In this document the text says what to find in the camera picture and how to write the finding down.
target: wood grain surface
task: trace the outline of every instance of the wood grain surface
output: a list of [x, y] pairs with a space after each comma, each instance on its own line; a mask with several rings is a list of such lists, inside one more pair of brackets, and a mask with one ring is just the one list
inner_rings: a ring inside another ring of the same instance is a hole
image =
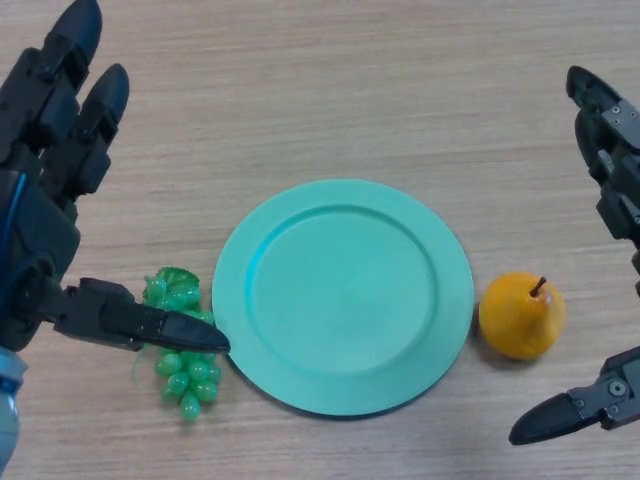
[[[0, 0], [0, 74], [67, 0]], [[43, 326], [23, 358], [22, 437], [6, 478], [635, 478], [640, 423], [512, 448], [533, 404], [594, 380], [640, 343], [632, 247], [614, 242], [575, 145], [565, 75], [580, 64], [640, 103], [637, 0], [102, 0], [93, 79], [126, 66], [113, 164], [80, 201], [67, 283], [129, 286], [161, 265], [209, 288], [233, 227], [292, 185], [362, 177], [414, 195], [458, 234], [480, 295], [547, 275], [569, 320], [530, 366], [470, 339], [406, 408], [357, 422], [293, 414], [224, 363], [220, 398], [185, 429], [150, 361]]]

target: black robotic finger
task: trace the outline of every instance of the black robotic finger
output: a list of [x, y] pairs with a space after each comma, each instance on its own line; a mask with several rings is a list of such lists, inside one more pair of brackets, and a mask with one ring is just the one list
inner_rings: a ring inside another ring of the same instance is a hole
[[67, 137], [101, 30], [96, 0], [76, 0], [41, 50], [22, 53], [0, 88], [0, 166], [37, 176], [40, 151]]
[[89, 92], [68, 138], [42, 155], [40, 184], [73, 219], [75, 200], [95, 193], [111, 165], [107, 149], [128, 99], [127, 72], [119, 64], [112, 65]]
[[229, 340], [214, 325], [179, 312], [135, 302], [124, 286], [83, 278], [62, 290], [46, 275], [32, 272], [14, 308], [25, 318], [50, 321], [71, 338], [128, 350], [145, 343], [198, 352], [228, 352]]

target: teal plastic plate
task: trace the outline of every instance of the teal plastic plate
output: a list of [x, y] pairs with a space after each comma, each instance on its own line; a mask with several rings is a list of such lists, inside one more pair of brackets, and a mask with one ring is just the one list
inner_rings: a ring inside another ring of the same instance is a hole
[[351, 416], [402, 405], [444, 375], [474, 296], [464, 251], [435, 213], [384, 185], [328, 180], [240, 223], [213, 299], [251, 382], [298, 409]]

